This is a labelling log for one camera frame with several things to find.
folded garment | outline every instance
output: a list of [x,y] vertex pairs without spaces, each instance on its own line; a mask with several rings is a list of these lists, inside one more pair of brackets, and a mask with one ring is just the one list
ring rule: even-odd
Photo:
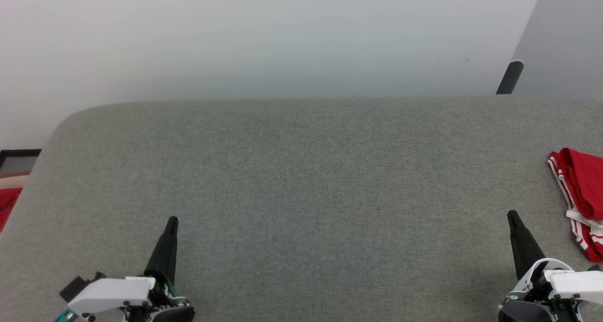
[[603,263],[603,158],[563,148],[548,163],[566,198],[576,241],[588,260]]
[[4,229],[22,190],[22,188],[0,189],[0,232]]

black frame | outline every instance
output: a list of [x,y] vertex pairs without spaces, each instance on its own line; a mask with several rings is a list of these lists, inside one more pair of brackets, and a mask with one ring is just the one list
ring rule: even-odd
[[38,157],[41,149],[0,150],[0,168],[7,157]]

white backdrop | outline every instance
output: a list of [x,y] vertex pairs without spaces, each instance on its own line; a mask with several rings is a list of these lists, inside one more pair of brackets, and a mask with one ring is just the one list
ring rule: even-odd
[[0,148],[127,101],[495,93],[537,0],[0,0]]

red and white striped fabric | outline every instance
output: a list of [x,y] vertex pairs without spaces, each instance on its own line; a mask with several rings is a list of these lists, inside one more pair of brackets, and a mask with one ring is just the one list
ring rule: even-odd
[[563,148],[548,163],[567,200],[576,241],[588,260],[603,263],[603,158]]

folded red cloth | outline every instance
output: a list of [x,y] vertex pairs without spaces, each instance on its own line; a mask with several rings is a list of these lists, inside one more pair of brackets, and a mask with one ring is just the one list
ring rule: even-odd
[[563,148],[548,161],[567,200],[566,216],[591,262],[603,262],[603,158]]
[[23,188],[0,189],[0,232],[4,229],[22,190]]

